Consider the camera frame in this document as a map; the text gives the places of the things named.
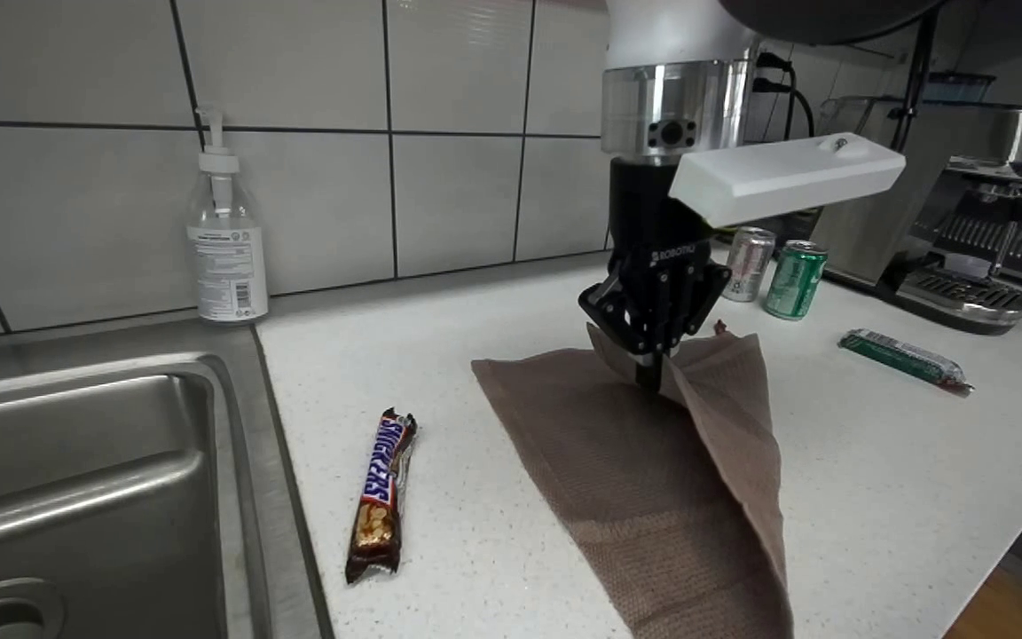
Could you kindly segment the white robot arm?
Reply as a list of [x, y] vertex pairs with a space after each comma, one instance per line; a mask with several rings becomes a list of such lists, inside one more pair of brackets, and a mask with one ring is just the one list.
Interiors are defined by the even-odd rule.
[[638, 389], [701, 328], [732, 275], [711, 234], [886, 192], [899, 144], [855, 132], [742, 144], [755, 47], [843, 47], [932, 26], [946, 0], [606, 0], [599, 139], [606, 276], [578, 296]]

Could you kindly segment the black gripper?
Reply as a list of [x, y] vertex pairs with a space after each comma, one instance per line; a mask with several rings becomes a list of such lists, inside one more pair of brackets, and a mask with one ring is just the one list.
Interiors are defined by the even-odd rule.
[[670, 167], [609, 165], [606, 276], [578, 296], [597, 359], [665, 397], [673, 395], [665, 351], [701, 328], [732, 280], [711, 258], [711, 225], [670, 197], [670, 182]]

